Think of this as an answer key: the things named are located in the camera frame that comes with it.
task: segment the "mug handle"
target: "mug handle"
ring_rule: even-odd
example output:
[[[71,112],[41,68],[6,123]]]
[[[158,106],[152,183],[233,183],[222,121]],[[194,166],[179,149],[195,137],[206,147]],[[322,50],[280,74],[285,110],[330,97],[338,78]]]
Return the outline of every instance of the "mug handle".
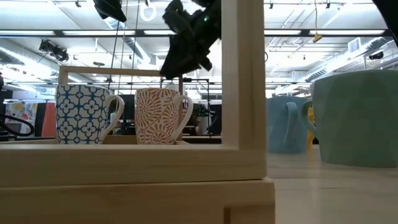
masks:
[[[294,102],[286,103],[288,120],[287,120],[287,130],[284,138],[285,146],[292,144],[295,139],[295,131],[297,125],[297,105]]]
[[[311,123],[308,118],[308,109],[312,106],[312,100],[308,100],[303,104],[301,108],[301,118],[304,122],[304,125],[315,135],[317,136],[317,128]]]
[[[187,96],[177,96],[173,99],[173,102],[176,107],[179,107],[182,100],[188,101],[188,110],[187,110],[187,113],[185,114],[184,118],[182,119],[180,126],[176,130],[173,131],[173,133],[171,135],[172,141],[177,140],[178,135],[182,132],[185,125],[188,123],[189,119],[191,118],[192,112],[193,112],[193,102],[192,102],[191,98],[189,98]]]
[[[119,102],[118,111],[116,112],[113,122],[104,131],[102,131],[101,134],[99,134],[100,141],[104,141],[105,137],[113,129],[113,127],[115,126],[115,124],[118,122],[119,118],[123,114],[124,101],[120,96],[116,96],[116,95],[107,96],[105,99],[105,102],[104,102],[104,106],[109,108],[109,106],[111,105],[111,102],[113,100],[117,100]]]

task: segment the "white ring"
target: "white ring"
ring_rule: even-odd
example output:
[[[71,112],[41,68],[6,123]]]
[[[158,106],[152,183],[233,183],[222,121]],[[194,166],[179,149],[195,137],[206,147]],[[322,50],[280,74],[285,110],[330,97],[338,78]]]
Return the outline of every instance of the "white ring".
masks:
[[[148,1],[148,3],[149,3],[149,6],[141,7],[140,10],[139,10],[139,14],[141,15],[141,19],[143,21],[146,21],[146,22],[152,21],[156,17],[156,6],[151,4],[149,1]],[[148,9],[148,8],[152,9],[152,14],[150,15],[150,17],[146,17],[145,14],[144,14],[144,10]]]

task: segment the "orange patterned mug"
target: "orange patterned mug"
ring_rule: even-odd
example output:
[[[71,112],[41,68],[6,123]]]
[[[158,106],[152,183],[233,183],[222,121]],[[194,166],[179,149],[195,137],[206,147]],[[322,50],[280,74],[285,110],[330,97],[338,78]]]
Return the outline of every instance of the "orange patterned mug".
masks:
[[[178,125],[178,108],[188,101],[188,110]],[[136,92],[136,136],[138,144],[174,144],[193,111],[192,100],[175,90],[145,88]]]

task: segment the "colorful poster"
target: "colorful poster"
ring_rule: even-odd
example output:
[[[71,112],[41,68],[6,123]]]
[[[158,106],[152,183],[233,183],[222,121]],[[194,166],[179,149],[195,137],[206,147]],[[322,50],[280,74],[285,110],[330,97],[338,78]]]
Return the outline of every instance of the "colorful poster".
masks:
[[[6,115],[28,121],[35,121],[37,113],[37,103],[8,103],[6,106]],[[17,123],[17,121],[6,118],[6,123]]]

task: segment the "mug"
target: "mug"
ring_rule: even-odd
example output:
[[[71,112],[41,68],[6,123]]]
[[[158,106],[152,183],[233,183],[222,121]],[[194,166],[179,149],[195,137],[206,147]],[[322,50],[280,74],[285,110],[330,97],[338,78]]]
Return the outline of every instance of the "mug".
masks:
[[[307,129],[299,111],[307,99],[280,96],[267,99],[267,148],[273,153],[304,153]]]
[[[398,72],[365,70],[316,80],[302,119],[320,144],[323,162],[396,167]],[[316,127],[308,119],[313,105]]]
[[[55,119],[58,144],[102,144],[123,113],[124,101],[108,90],[89,85],[57,86]],[[108,108],[118,100],[116,118],[106,127]]]
[[[178,109],[182,100],[188,110],[178,125]],[[136,91],[136,135],[138,144],[174,144],[193,111],[192,100],[175,90],[145,88]]]

